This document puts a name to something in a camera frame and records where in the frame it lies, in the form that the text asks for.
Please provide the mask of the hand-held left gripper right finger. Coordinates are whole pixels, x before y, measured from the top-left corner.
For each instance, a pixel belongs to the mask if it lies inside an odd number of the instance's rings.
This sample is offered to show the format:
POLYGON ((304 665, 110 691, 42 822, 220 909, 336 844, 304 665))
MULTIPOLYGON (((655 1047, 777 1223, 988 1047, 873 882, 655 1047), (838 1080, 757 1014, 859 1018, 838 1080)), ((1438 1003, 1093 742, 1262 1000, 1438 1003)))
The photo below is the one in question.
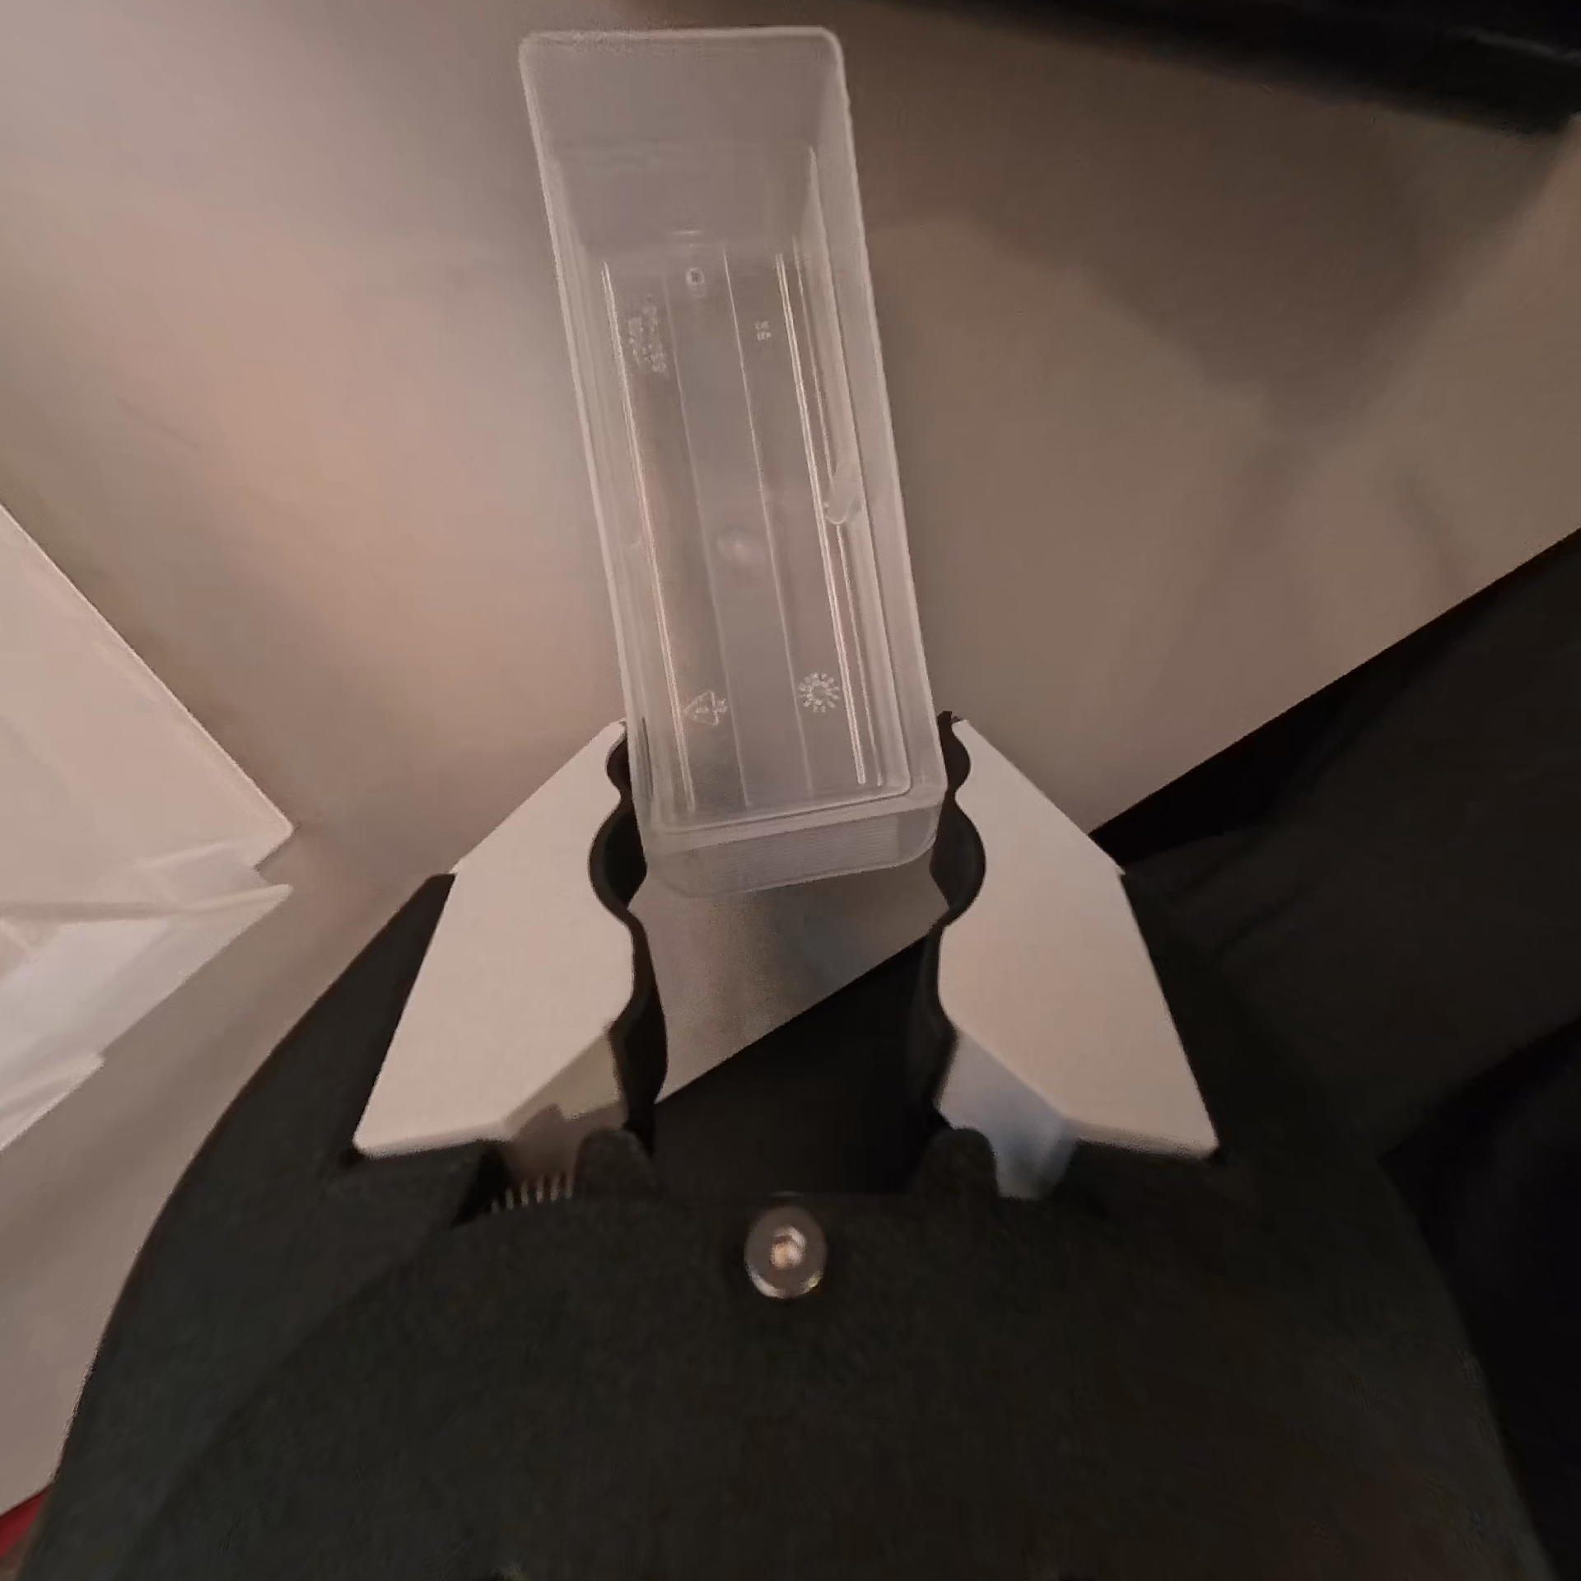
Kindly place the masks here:
POLYGON ((1002 1196, 1081 1145, 1202 1161, 1215 1125, 1122 871, 978 729, 941 717, 948 794, 922 970, 922 1106, 980 1135, 1002 1196))

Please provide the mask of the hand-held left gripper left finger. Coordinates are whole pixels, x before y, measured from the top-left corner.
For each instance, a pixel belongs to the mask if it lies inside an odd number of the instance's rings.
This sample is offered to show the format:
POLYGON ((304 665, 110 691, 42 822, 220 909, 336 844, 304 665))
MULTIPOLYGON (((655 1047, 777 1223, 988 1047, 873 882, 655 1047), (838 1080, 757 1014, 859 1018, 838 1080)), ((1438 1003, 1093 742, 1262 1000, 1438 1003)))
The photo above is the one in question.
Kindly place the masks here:
POLYGON ((564 1190, 586 1137, 657 1103, 655 963, 626 731, 603 729, 446 876, 354 1132, 367 1158, 483 1143, 564 1190))

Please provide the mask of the large clear storage box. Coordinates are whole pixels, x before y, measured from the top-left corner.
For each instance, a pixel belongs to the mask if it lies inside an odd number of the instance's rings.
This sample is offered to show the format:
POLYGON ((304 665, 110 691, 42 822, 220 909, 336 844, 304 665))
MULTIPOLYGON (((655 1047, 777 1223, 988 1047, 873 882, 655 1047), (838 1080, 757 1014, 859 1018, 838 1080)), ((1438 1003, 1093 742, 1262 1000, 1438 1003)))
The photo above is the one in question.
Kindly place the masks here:
POLYGON ((288 896, 294 825, 2 513, 2 1145, 288 896))

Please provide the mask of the clear plastic drawer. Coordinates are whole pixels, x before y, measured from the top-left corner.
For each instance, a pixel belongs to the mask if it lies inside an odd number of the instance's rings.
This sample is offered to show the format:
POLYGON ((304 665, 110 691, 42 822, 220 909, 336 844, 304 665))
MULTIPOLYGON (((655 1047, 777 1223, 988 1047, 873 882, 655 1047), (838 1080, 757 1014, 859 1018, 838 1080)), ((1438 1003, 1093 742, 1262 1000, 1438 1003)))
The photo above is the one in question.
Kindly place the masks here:
POLYGON ((649 872, 922 859, 946 767, 838 38, 547 33, 521 73, 649 872))

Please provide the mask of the person's black clothing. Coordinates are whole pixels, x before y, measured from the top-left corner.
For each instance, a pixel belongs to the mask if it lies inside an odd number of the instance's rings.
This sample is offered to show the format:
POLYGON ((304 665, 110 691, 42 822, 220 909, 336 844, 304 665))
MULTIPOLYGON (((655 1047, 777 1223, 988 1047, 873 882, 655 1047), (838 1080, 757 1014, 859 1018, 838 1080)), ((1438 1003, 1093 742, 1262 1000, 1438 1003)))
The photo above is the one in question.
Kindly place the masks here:
POLYGON ((906 1196, 603 1576, 1577 1576, 1577 535, 1098 842, 1215 1154, 992 1202, 801 1022, 668 1101, 675 1191, 906 1196))

